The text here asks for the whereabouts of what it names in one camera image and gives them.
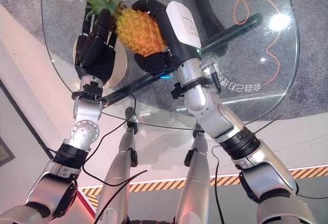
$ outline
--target red stripe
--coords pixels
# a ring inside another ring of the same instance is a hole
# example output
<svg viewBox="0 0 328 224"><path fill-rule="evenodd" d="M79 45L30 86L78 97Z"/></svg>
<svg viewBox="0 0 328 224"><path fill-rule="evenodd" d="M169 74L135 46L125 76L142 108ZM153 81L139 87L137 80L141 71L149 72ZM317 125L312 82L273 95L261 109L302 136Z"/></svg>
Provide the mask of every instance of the red stripe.
<svg viewBox="0 0 328 224"><path fill-rule="evenodd" d="M90 215L94 218L96 213L94 213L93 209L89 206L89 204L86 202L86 200L84 199L84 197L81 195L81 193L79 191L77 192L77 197L83 203L84 207L86 207L86 209L90 213Z"/></svg>

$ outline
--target yellow pineapple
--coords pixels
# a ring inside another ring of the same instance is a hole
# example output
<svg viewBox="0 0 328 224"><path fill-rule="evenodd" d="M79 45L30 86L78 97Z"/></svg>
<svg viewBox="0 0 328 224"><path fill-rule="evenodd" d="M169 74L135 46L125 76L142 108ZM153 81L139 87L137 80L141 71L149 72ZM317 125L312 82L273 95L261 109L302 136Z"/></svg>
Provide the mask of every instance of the yellow pineapple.
<svg viewBox="0 0 328 224"><path fill-rule="evenodd" d="M148 56L155 52L163 52L165 40L160 34L156 20L142 11L126 8L122 0L86 0L91 5L87 18L91 14L98 15L108 9L115 18L116 33L121 42L134 53Z"/></svg>

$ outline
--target white wall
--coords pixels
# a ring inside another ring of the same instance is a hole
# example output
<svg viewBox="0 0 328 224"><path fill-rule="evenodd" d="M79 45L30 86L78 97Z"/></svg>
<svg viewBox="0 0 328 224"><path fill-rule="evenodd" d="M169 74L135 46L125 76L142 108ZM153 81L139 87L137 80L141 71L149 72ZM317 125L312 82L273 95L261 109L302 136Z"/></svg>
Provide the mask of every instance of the white wall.
<svg viewBox="0 0 328 224"><path fill-rule="evenodd" d="M16 157L0 167L0 212L25 203L49 160L1 90L0 136Z"/></svg>

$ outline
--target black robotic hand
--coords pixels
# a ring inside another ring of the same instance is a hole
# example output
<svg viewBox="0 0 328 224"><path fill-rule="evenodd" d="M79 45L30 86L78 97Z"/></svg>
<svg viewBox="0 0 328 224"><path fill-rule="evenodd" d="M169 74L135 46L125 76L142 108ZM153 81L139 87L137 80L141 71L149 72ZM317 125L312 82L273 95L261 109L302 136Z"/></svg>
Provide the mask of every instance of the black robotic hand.
<svg viewBox="0 0 328 224"><path fill-rule="evenodd" d="M172 27L171 22L176 19L187 19L183 15L174 15L177 18L169 18L167 7L156 0L138 0L132 5L134 10L149 13L155 17L159 29L166 40L168 50L166 52L153 53L147 57L135 54L134 59L141 69L149 73L158 73L170 68L177 69L183 62L191 58L200 58L200 49L181 42L177 37L177 32Z"/></svg>
<svg viewBox="0 0 328 224"><path fill-rule="evenodd" d="M105 84L114 69L115 62L115 43L117 35L114 30L110 36L111 14L109 10L103 9L96 22L91 28L91 19L87 19L83 23L83 33L77 38L75 70L81 79L84 75L92 75L102 80Z"/></svg>

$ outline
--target glass tabletop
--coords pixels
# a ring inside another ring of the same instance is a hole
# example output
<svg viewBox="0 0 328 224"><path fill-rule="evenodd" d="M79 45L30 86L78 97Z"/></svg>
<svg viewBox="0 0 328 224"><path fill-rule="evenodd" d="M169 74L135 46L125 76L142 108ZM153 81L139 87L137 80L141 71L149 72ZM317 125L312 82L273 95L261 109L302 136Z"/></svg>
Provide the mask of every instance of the glass tabletop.
<svg viewBox="0 0 328 224"><path fill-rule="evenodd" d="M137 0L126 0L130 7ZM291 87L298 64L299 37L291 0L158 0L178 1L192 12L202 42L202 62L215 63L221 84L220 98L243 121L261 119L273 110ZM85 2L42 0L45 41L53 66L74 92L79 79L73 49L81 34ZM115 70L104 88L110 94L145 75L133 52L116 43ZM193 128L183 99L173 99L178 82L173 72L133 94L139 122L166 127ZM126 97L103 109L125 118L133 99Z"/></svg>

